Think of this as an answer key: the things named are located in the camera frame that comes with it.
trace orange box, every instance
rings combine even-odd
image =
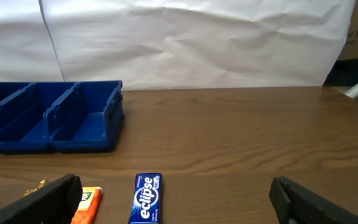
[[[93,224],[102,194],[100,187],[83,187],[82,199],[71,224]]]

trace wood grain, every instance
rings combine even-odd
[[[0,155],[0,208],[67,173],[104,189],[98,223],[127,222],[134,175],[164,175],[165,223],[278,223],[286,175],[358,214],[358,103],[320,87],[124,91],[102,154]]]

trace gold object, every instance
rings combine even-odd
[[[23,194],[23,197],[22,198],[24,198],[25,196],[27,196],[27,195],[29,195],[29,194],[31,194],[32,192],[35,192],[35,191],[37,191],[38,189],[40,189],[40,188],[42,188],[42,187],[44,187],[45,186],[45,184],[47,183],[48,181],[47,180],[41,180],[41,182],[40,182],[40,184],[38,185],[38,187],[37,188],[31,188],[31,189],[29,189],[29,190],[26,190],[25,192],[24,192],[24,194]]]

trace blue object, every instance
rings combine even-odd
[[[162,174],[137,174],[131,217],[128,223],[161,224]]]
[[[121,81],[0,83],[0,152],[110,149],[124,117],[121,87]]]

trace wooden table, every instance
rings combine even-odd
[[[0,208],[67,173],[104,189],[96,224],[127,223],[134,176],[164,176],[167,224],[278,223],[268,192],[285,175],[358,214],[358,102],[336,90],[124,91],[114,152],[0,155]]]

